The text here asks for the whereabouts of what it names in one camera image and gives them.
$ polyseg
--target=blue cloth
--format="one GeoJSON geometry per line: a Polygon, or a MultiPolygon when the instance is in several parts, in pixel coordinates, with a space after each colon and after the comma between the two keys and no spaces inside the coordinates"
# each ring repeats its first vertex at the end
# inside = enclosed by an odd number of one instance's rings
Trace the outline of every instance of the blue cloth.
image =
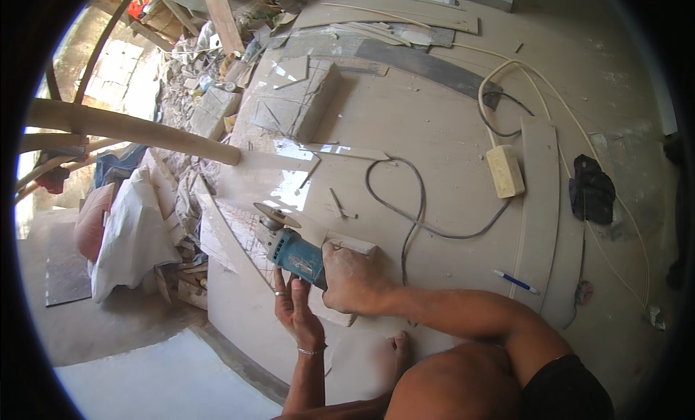
{"type": "Polygon", "coordinates": [[[109,177],[129,178],[140,161],[143,159],[144,151],[147,146],[142,144],[131,144],[126,147],[120,157],[112,150],[97,155],[97,168],[94,170],[94,188],[101,188],[110,183],[109,177]]]}

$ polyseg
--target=black shorts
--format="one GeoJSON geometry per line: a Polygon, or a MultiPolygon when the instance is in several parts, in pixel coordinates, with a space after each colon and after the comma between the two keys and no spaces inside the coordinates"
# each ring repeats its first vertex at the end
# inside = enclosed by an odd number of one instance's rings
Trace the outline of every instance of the black shorts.
{"type": "Polygon", "coordinates": [[[521,392],[521,419],[612,419],[613,403],[577,355],[547,363],[521,392]]]}

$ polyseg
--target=blue angle grinder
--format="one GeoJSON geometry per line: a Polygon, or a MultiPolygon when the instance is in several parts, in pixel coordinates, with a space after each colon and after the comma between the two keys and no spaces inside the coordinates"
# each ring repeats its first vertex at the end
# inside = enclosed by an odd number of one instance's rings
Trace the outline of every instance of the blue angle grinder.
{"type": "Polygon", "coordinates": [[[319,289],[328,290],[323,252],[292,229],[302,226],[278,209],[263,203],[254,203],[254,206],[264,215],[259,221],[263,227],[256,234],[268,248],[268,260],[319,289]]]}

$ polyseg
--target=hand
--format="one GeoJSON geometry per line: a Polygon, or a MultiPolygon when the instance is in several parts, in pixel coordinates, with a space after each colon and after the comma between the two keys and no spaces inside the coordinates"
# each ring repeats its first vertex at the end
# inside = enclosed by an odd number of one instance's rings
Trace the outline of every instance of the hand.
{"type": "Polygon", "coordinates": [[[275,316],[295,338],[297,347],[305,351],[323,351],[326,347],[323,325],[307,304],[311,284],[292,274],[285,285],[282,269],[278,267],[275,267],[274,276],[275,292],[285,293],[275,296],[275,316]],[[288,286],[291,287],[291,294],[287,292],[288,286]]]}
{"type": "Polygon", "coordinates": [[[323,303],[342,313],[375,314],[384,295],[396,288],[367,257],[330,242],[323,244],[323,267],[328,285],[323,303]]]}

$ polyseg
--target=grinder body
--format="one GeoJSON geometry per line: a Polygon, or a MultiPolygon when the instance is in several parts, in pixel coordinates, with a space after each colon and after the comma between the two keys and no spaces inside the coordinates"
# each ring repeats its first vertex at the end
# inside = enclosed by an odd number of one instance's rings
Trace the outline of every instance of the grinder body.
{"type": "Polygon", "coordinates": [[[291,228],[275,230],[268,242],[268,260],[319,289],[328,290],[323,252],[291,228]]]}

